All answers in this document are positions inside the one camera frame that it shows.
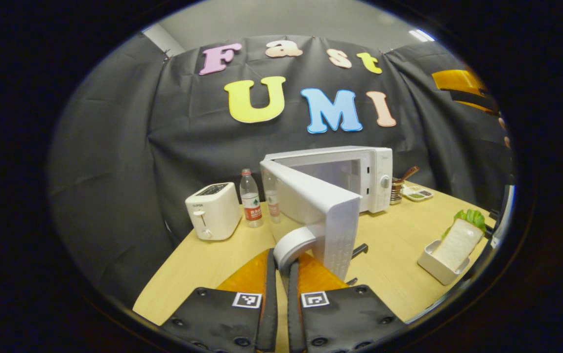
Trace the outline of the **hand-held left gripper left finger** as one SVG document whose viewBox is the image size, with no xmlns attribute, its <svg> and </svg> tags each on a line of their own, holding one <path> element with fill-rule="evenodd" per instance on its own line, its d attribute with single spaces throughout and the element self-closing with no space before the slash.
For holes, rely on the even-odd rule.
<svg viewBox="0 0 563 353">
<path fill-rule="evenodd" d="M 213 353 L 275 351 L 278 306 L 273 250 L 264 250 L 215 288 L 198 287 L 162 329 Z"/>
</svg>

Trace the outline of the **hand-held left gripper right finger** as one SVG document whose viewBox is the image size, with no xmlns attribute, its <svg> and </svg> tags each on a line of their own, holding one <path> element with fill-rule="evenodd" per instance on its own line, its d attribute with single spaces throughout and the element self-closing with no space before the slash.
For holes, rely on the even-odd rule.
<svg viewBox="0 0 563 353">
<path fill-rule="evenodd" d="M 287 309 L 292 353 L 358 353 L 407 330 L 369 286 L 347 284 L 310 254 L 290 266 Z"/>
</svg>

